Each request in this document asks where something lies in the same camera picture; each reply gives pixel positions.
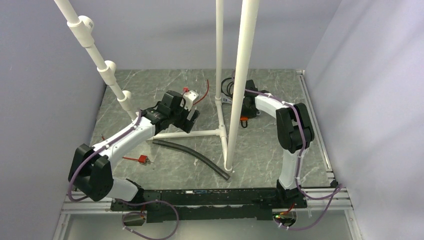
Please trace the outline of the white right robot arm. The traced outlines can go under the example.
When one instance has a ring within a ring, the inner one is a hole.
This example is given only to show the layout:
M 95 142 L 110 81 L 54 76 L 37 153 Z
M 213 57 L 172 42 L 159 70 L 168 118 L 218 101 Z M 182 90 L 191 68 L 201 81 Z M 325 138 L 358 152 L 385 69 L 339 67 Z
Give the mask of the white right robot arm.
M 286 102 L 266 90 L 259 91 L 252 79 L 247 80 L 241 115 L 253 118 L 259 112 L 270 115 L 276 121 L 283 160 L 275 200 L 280 207 L 287 208 L 301 195 L 301 167 L 305 153 L 315 139 L 308 108 L 304 103 Z

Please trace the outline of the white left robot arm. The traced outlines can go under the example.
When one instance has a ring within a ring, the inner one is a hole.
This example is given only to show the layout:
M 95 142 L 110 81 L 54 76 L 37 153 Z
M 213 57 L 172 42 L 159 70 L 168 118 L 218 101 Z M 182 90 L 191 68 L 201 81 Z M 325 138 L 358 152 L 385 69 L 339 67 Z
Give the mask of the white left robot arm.
M 131 210 L 144 203 L 144 189 L 130 179 L 113 175 L 117 163 L 132 149 L 173 125 L 189 133 L 200 115 L 193 108 L 199 95 L 189 90 L 179 93 L 168 90 L 155 106 L 140 109 L 134 121 L 112 137 L 93 146 L 80 145 L 68 175 L 68 198 L 76 187 L 84 198 L 100 201 L 105 197 L 118 199 Z

